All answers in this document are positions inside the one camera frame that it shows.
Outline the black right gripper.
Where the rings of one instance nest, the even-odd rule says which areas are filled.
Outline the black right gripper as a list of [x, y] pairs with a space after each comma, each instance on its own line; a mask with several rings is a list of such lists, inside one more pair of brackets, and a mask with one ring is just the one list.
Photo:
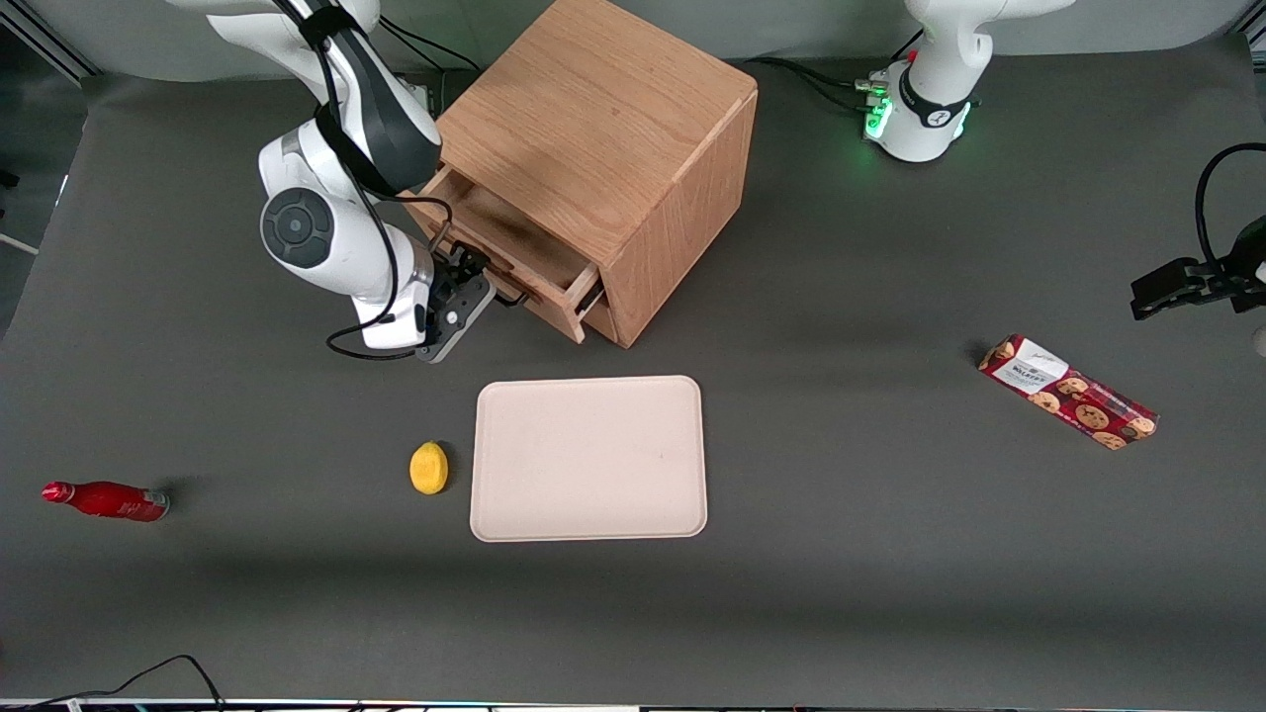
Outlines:
[[462, 294], [472, 281], [472, 293], [479, 299], [494, 299], [498, 288], [489, 279], [487, 255], [462, 242], [444, 251], [441, 247], [428, 251], [430, 257], [430, 302], [461, 302]]

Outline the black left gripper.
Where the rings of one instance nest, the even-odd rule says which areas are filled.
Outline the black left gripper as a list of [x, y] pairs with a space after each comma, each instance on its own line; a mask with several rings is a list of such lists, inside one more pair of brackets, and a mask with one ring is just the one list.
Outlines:
[[1244, 226], [1231, 245], [1231, 252], [1220, 258], [1212, 250], [1206, 223], [1200, 220], [1200, 250], [1206, 257], [1208, 277], [1203, 276], [1201, 262], [1181, 257], [1131, 283], [1134, 321], [1146, 321], [1158, 312], [1179, 307], [1201, 307], [1214, 302], [1231, 302], [1231, 309], [1236, 312], [1265, 307], [1263, 215]]

